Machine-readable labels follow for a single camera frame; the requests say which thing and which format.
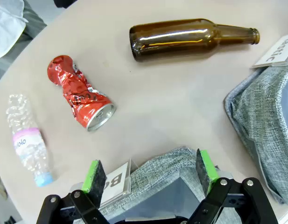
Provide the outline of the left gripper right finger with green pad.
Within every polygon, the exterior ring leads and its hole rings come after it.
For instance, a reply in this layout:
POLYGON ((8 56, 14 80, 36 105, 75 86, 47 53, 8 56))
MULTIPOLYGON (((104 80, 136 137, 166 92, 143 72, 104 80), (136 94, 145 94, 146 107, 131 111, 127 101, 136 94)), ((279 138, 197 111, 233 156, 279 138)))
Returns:
POLYGON ((234 208, 242 224, 278 224, 273 208, 257 178, 241 183, 221 177, 206 150, 197 150, 196 171, 205 199, 188 224, 215 224, 224 208, 234 208))

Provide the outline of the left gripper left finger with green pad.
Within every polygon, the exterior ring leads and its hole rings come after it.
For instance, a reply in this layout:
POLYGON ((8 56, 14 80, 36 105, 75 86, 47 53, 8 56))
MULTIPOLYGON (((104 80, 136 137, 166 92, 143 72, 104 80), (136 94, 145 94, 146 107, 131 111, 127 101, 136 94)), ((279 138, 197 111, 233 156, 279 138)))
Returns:
POLYGON ((100 160, 91 163, 81 189, 61 198, 45 197, 36 224, 73 224, 82 219, 85 224, 110 224, 99 211, 106 175, 100 160))

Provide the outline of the crushed plastic bottle pink label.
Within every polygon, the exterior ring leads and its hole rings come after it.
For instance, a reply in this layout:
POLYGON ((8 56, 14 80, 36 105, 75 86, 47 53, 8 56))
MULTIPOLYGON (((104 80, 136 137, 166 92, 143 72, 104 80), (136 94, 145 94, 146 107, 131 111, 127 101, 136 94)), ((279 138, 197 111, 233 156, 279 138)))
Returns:
POLYGON ((22 165, 33 174, 38 187, 52 183, 54 179, 49 167, 47 148, 29 99, 22 94, 11 94, 6 115, 13 135, 14 149, 22 165))

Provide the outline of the crushed red soda can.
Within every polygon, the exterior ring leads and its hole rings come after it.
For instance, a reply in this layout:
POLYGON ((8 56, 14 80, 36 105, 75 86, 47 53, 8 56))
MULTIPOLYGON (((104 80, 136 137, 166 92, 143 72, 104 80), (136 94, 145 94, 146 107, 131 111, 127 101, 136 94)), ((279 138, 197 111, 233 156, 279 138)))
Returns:
POLYGON ((75 120, 87 131, 98 129, 114 114, 113 102, 93 88, 71 57, 55 57, 48 65, 47 74, 51 82, 62 87, 75 120))

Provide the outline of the brown glass beer bottle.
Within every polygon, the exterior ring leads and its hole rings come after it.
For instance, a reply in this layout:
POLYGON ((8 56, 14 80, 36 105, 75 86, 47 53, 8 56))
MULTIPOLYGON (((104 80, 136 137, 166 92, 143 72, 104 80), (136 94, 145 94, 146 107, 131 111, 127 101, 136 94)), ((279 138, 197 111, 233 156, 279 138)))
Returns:
POLYGON ((219 47, 260 42, 255 28, 186 19, 140 24, 129 29, 133 57, 142 62, 181 54, 208 55, 219 47))

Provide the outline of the grey fabric basket for bottles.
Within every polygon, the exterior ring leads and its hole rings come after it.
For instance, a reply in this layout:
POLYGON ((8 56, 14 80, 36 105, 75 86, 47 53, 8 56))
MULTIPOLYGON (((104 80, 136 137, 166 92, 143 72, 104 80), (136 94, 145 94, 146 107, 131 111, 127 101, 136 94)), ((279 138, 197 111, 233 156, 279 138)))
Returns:
POLYGON ((196 171, 197 151, 181 146, 131 173, 127 196, 100 209, 110 224, 121 220, 190 218, 205 198, 196 171))

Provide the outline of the grey fabric basket for plastic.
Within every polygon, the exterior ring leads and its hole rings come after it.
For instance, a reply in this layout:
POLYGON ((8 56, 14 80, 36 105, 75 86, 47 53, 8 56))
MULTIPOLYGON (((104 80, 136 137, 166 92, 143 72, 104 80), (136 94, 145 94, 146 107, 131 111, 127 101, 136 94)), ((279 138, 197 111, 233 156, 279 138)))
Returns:
POLYGON ((224 105, 272 196, 288 205, 288 65, 257 69, 224 105))

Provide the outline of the white sign reading Bottle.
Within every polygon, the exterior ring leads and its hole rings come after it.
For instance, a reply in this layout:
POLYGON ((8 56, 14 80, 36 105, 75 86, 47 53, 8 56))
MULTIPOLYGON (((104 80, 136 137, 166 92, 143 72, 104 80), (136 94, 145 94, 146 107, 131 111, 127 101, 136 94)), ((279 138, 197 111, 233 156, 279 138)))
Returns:
POLYGON ((129 158, 126 163, 106 175, 100 208, 115 202, 131 192, 131 173, 138 168, 129 158))

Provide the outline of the white sign reading Plastic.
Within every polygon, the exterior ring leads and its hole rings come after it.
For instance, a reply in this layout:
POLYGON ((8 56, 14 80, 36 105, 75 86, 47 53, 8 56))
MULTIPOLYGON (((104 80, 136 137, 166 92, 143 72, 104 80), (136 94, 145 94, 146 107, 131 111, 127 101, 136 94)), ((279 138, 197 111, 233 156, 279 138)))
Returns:
POLYGON ((260 68, 266 66, 288 65, 288 35, 281 37, 253 66, 260 68))

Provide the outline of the person in black sweater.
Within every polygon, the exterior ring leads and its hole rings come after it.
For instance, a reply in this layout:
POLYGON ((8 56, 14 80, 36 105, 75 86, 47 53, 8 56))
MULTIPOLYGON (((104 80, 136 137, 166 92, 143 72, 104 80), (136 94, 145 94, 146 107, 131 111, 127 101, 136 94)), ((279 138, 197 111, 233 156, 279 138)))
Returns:
POLYGON ((54 1, 54 4, 56 5, 57 8, 67 9, 69 6, 71 6, 77 0, 53 0, 53 1, 54 1))

